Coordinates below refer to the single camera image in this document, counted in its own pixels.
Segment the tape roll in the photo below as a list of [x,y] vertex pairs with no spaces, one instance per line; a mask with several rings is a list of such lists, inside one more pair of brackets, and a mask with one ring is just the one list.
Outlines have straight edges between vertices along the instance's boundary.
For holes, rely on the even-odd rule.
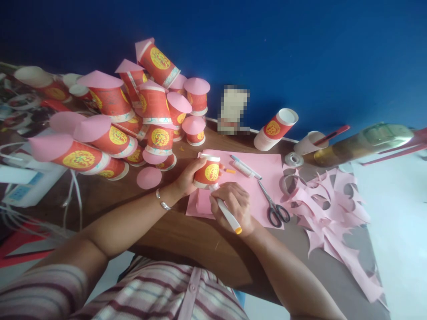
[[304,164],[304,159],[299,154],[291,152],[285,156],[285,163],[292,168],[297,168]]

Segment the red stick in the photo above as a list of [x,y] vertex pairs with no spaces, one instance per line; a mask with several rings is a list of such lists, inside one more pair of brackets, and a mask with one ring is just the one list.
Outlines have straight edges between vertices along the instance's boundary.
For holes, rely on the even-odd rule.
[[327,142],[328,140],[330,140],[330,139],[332,139],[333,137],[335,137],[335,136],[337,136],[337,135],[339,135],[339,134],[343,133],[344,131],[347,131],[348,129],[350,129],[350,126],[349,126],[349,125],[342,126],[342,127],[341,127],[340,129],[338,129],[337,131],[334,131],[334,132],[332,132],[331,134],[329,134],[329,135],[327,135],[327,136],[323,137],[322,139],[317,140],[317,141],[316,141],[316,142],[314,142],[313,144],[314,144],[316,147],[318,147],[318,146],[319,146],[319,145],[321,145],[322,143]]

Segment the bracelet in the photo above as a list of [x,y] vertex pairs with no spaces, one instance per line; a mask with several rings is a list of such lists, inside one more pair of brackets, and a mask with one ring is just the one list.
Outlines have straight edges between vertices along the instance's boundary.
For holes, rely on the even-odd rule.
[[[156,190],[156,198],[160,199],[160,189]],[[170,210],[170,206],[168,206],[165,202],[160,203],[161,207],[165,210]]]

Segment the scissors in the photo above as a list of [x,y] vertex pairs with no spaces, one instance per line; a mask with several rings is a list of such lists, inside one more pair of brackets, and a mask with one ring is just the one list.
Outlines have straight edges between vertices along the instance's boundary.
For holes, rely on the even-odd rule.
[[271,197],[268,195],[266,189],[262,185],[260,180],[257,180],[259,183],[259,186],[261,187],[262,192],[264,192],[264,195],[266,196],[270,207],[267,210],[267,218],[268,221],[271,223],[272,226],[276,228],[280,228],[282,226],[282,221],[284,223],[288,223],[290,221],[290,215],[289,212],[283,208],[281,205],[275,204]]

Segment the hand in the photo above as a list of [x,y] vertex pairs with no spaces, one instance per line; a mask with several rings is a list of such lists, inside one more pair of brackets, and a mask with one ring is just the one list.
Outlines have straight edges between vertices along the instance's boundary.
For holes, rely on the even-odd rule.
[[[189,194],[196,191],[197,187],[193,184],[194,174],[198,169],[201,169],[206,163],[206,158],[197,158],[191,162],[187,168],[181,173],[173,184],[175,189],[178,190],[181,197],[188,196]],[[219,165],[219,176],[222,175],[221,170],[224,168],[222,164]]]
[[254,232],[257,221],[250,214],[249,193],[246,192],[238,183],[225,182],[220,188],[211,193],[210,209],[218,223],[230,232],[234,230],[230,227],[227,219],[224,217],[215,198],[222,199],[227,208],[236,218],[242,228],[241,236],[245,237]]

